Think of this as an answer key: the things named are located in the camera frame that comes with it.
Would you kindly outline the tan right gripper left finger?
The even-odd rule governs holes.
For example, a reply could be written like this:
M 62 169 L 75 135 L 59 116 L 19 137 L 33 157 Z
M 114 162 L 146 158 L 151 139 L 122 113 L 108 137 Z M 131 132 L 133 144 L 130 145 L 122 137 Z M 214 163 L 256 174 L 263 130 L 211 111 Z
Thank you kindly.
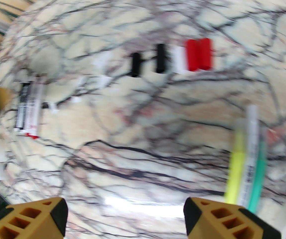
M 0 239 L 63 239 L 68 206 L 64 198 L 0 203 Z

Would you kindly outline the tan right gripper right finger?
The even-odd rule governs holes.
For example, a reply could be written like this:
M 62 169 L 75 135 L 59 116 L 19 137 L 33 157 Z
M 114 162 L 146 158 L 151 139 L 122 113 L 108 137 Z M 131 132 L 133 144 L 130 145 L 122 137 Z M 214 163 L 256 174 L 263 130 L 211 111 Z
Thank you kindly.
M 242 206 L 187 198 L 184 220 L 189 239 L 281 239 L 281 233 Z

